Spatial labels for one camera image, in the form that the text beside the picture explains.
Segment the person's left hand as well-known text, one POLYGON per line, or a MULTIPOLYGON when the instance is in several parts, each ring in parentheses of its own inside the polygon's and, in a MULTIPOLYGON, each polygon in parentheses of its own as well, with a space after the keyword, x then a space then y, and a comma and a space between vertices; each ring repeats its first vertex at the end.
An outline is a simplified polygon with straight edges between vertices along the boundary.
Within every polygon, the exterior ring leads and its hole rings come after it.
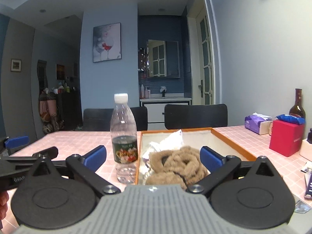
POLYGON ((9 195, 7 191, 0 193, 0 220, 3 220, 6 217, 7 211, 8 211, 8 200, 9 195))

